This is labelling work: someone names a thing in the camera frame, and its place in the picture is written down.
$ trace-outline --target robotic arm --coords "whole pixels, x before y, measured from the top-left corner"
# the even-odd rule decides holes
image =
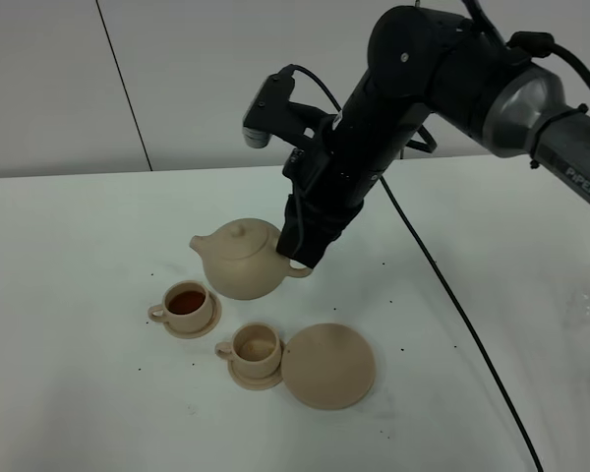
[[[385,13],[369,69],[338,115],[289,101],[297,66],[266,79],[243,129],[253,148],[271,135],[296,147],[283,170],[293,193],[280,254],[315,267],[432,112],[499,157],[528,153],[590,204],[590,117],[532,62],[552,38],[517,33],[505,45],[478,3],[465,3],[472,19],[409,6]]]

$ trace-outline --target table surface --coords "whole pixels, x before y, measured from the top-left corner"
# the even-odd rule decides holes
[[[194,234],[239,217],[281,225],[289,182],[280,172],[0,180],[0,472],[533,470],[467,329],[380,186],[310,277],[256,301],[221,298],[221,322],[199,339],[148,323],[147,307],[170,285],[204,279],[188,248]],[[590,411],[581,419],[578,410],[590,401],[577,365],[563,361],[560,313],[573,272],[590,262],[590,208],[527,159],[399,161],[386,176],[547,470],[574,470],[556,464],[590,457],[590,434],[577,434],[590,432]],[[317,323],[356,328],[377,358],[372,391],[327,412],[283,384],[240,388],[213,346],[252,321],[286,341]]]

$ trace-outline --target beige teapot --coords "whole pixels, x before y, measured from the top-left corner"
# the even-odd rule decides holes
[[[221,295],[253,300],[272,292],[286,276],[306,277],[275,248],[279,230],[261,219],[237,219],[209,236],[195,236],[190,247],[201,256],[207,280]]]

